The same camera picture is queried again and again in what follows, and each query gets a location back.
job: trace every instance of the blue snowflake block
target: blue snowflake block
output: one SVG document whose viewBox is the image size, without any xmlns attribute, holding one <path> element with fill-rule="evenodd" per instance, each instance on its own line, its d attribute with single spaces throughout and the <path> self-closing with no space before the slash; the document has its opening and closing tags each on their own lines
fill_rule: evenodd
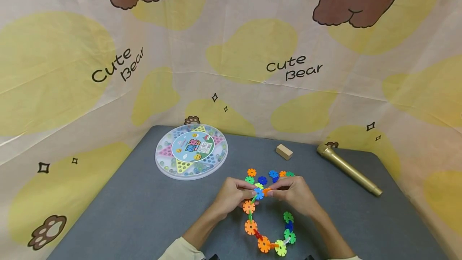
<svg viewBox="0 0 462 260">
<path fill-rule="evenodd" d="M 271 178 L 279 178 L 279 173 L 274 171 L 274 170 L 271 170 L 268 175 L 271 177 Z"/>
<path fill-rule="evenodd" d="M 291 220 L 286 224 L 286 229 L 289 229 L 290 232 L 294 231 L 294 223 Z"/>
<path fill-rule="evenodd" d="M 266 185 L 268 183 L 268 180 L 266 179 L 266 177 L 261 176 L 258 178 L 258 182 L 262 185 Z"/>
<path fill-rule="evenodd" d="M 257 199 L 257 200 L 263 199 L 263 197 L 265 196 L 265 195 L 263 194 L 263 190 L 261 190 L 260 188 L 255 188 L 254 190 L 257 192 L 257 198 L 256 198 L 256 199 Z"/>
</svg>

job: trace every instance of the yellow triangle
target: yellow triangle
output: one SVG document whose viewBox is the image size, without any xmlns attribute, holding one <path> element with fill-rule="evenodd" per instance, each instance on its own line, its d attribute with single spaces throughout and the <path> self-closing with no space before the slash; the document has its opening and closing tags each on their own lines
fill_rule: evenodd
<svg viewBox="0 0 462 260">
<path fill-rule="evenodd" d="M 193 163 L 186 163 L 176 159 L 176 171 L 179 174 L 182 174 L 186 169 L 188 169 Z"/>
<path fill-rule="evenodd" d="M 193 130 L 197 130 L 198 132 L 205 132 L 205 127 L 204 126 L 199 126 Z"/>
</svg>

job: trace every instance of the fabric backdrop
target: fabric backdrop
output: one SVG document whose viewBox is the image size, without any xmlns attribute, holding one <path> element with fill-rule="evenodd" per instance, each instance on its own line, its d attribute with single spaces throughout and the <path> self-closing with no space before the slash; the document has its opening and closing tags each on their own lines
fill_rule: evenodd
<svg viewBox="0 0 462 260">
<path fill-rule="evenodd" d="M 462 0 L 0 4 L 1 259 L 46 259 L 151 126 L 191 122 L 377 154 L 462 259 Z"/>
</svg>

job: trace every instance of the wrist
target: wrist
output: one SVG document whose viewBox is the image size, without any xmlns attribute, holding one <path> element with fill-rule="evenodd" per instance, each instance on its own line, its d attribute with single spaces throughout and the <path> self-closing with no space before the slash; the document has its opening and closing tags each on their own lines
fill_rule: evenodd
<svg viewBox="0 0 462 260">
<path fill-rule="evenodd" d="M 312 220 L 324 218 L 327 215 L 327 212 L 317 203 L 310 203 L 310 205 L 305 208 L 304 216 L 310 217 Z"/>
<path fill-rule="evenodd" d="M 207 217 L 207 219 L 214 221 L 218 223 L 221 220 L 224 220 L 228 213 L 224 213 L 221 211 L 219 207 L 216 207 L 215 203 L 213 203 L 205 212 L 204 216 Z"/>
</svg>

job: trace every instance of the sleeve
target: sleeve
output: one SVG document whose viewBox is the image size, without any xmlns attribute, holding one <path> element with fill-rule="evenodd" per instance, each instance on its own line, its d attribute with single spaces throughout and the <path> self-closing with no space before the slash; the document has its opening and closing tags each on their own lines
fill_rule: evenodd
<svg viewBox="0 0 462 260">
<path fill-rule="evenodd" d="M 183 237 L 176 239 L 158 260 L 204 260 L 205 256 Z"/>
<path fill-rule="evenodd" d="M 355 256 L 353 258 L 348 258 L 348 259 L 331 259 L 331 260 L 361 260 L 361 259 L 359 259 L 358 256 Z"/>
</svg>

